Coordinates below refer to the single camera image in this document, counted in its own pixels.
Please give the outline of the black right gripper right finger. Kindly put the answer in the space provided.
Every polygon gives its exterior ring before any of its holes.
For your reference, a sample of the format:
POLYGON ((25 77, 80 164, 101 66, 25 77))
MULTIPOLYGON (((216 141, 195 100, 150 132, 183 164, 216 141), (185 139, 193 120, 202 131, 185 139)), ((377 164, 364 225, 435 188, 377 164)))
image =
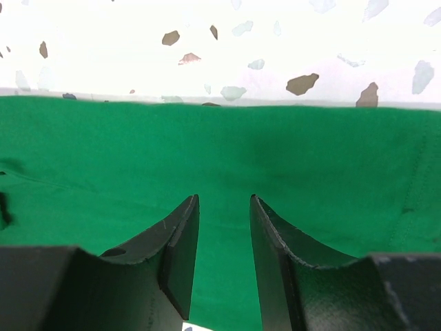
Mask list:
POLYGON ((440 255, 355 258, 250 199, 264 330, 439 330, 440 255))

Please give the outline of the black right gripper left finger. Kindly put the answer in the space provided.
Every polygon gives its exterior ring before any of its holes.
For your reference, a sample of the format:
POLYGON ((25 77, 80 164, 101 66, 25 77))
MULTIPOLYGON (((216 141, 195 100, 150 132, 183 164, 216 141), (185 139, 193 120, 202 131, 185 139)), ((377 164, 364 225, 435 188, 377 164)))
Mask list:
POLYGON ((199 198, 94 255, 75 245, 1 247, 2 330, 180 330, 189 319, 199 198))

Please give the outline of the green t shirt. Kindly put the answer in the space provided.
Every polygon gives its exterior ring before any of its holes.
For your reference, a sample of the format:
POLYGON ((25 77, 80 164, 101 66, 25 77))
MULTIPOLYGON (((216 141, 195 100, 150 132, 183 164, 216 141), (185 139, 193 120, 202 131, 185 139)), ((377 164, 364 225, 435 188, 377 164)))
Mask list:
POLYGON ((100 254, 197 194, 190 319, 259 330, 249 198, 352 256, 440 250, 440 113, 1 99, 4 245, 100 254))

